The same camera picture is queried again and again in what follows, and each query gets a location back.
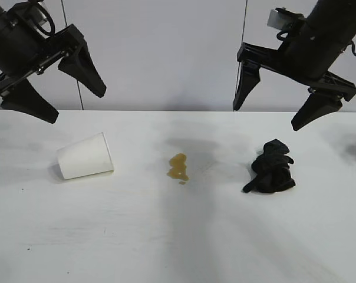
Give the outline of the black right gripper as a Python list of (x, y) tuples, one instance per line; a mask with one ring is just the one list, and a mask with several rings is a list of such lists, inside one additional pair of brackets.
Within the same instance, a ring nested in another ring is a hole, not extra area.
[(277, 50), (242, 43), (237, 54), (241, 66), (233, 110), (238, 111), (260, 83), (260, 69), (264, 68), (316, 91), (291, 120), (293, 130), (298, 131), (322, 116), (339, 111), (341, 99), (350, 101), (356, 95), (356, 86), (328, 71), (347, 44), (336, 42), (329, 32), (314, 31), (303, 18), (296, 19), (276, 36), (280, 38), (283, 34), (287, 37)]

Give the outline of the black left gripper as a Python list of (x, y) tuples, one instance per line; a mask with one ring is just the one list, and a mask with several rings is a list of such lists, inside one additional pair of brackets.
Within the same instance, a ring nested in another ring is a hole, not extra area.
[(41, 75), (58, 63), (58, 69), (104, 97), (107, 87), (91, 59), (81, 31), (69, 24), (60, 31), (41, 1), (0, 6), (1, 108), (28, 114), (54, 124), (59, 112), (39, 95), (29, 77)]

